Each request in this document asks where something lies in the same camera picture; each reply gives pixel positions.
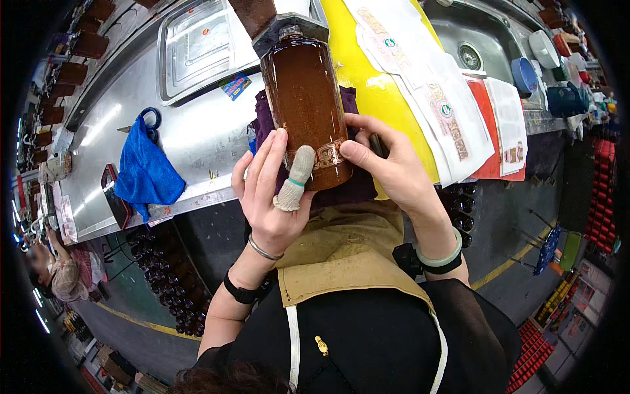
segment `yellow board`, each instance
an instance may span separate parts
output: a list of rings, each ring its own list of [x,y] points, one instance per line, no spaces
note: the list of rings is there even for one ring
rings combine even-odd
[[[423,24],[429,29],[435,41],[438,40],[433,27],[416,0],[409,2],[422,15]],[[357,89],[357,108],[363,115],[381,119],[394,129],[405,133],[424,165],[431,181],[440,180],[431,148],[413,116],[407,101],[398,90],[393,78],[384,72],[376,71],[363,50],[357,44],[357,23],[343,0],[321,0],[330,28],[330,51],[336,68],[337,82],[347,88]],[[374,180],[379,193],[377,200],[387,199],[381,185]]]

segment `woman's left hand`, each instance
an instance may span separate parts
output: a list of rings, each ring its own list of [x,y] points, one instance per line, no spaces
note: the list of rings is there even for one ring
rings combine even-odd
[[[300,209],[284,212],[273,206],[278,169],[287,149],[287,131],[272,130],[256,156],[245,153],[232,171],[232,189],[252,228],[252,239],[265,252],[281,255],[300,236],[309,220],[315,192],[304,192]],[[243,180],[245,169],[247,180]]]

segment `hair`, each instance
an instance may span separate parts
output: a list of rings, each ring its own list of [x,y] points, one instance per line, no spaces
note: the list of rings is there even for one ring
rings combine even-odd
[[[55,298],[55,295],[52,293],[52,281],[48,284],[48,286],[44,286],[39,283],[39,274],[35,272],[33,269],[33,261],[36,259],[35,251],[33,247],[29,248],[26,251],[26,270],[28,271],[28,278],[31,280],[31,284],[35,289],[37,289],[40,294],[45,298]]]
[[[178,372],[169,394],[295,394],[286,377],[274,369],[235,362],[219,371],[191,368]]]

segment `scissors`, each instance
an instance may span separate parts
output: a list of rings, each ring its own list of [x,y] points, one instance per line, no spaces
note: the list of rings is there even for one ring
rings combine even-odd
[[[159,113],[159,111],[156,108],[149,107],[149,108],[143,109],[141,111],[140,115],[138,115],[138,118],[139,117],[144,117],[144,115],[146,115],[149,112],[152,112],[152,113],[155,114],[156,122],[154,124],[152,124],[152,125],[147,124],[145,130],[147,132],[147,137],[151,140],[151,142],[153,142],[154,144],[157,144],[158,143],[158,139],[159,139],[158,127],[162,124],[162,115]],[[129,133],[129,131],[131,130],[132,127],[133,127],[133,125],[126,126],[126,127],[121,127],[121,128],[119,128],[117,130],[125,132],[125,133]]]

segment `metal tray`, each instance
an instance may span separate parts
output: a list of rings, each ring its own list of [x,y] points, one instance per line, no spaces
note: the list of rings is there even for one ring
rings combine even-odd
[[[328,26],[319,0],[311,0],[309,13]],[[162,106],[259,65],[251,39],[228,0],[185,2],[159,27],[156,70]]]

